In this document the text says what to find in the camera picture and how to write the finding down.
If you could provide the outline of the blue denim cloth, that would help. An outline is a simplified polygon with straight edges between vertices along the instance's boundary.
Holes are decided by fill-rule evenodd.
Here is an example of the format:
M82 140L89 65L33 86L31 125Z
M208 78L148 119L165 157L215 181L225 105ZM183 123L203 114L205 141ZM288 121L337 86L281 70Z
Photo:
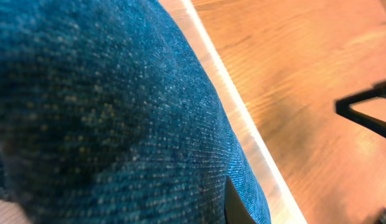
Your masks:
M266 197L157 1L0 1L0 200L33 223L225 223Z

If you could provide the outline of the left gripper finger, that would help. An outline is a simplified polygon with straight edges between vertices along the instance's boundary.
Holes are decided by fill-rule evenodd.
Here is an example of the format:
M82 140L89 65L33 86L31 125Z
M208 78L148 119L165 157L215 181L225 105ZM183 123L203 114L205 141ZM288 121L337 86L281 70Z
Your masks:
M225 179L225 205L224 205L226 224L255 224L244 203L233 185L230 177Z

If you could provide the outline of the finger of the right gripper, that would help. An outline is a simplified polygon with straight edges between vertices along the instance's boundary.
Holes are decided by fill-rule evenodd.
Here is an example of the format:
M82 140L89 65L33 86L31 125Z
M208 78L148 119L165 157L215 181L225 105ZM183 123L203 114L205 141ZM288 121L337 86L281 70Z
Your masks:
M386 99L386 81L375 84L372 88L338 99L335 102L335 112L386 139L386 122L375 117L353 110L351 106L363 103L373 98Z

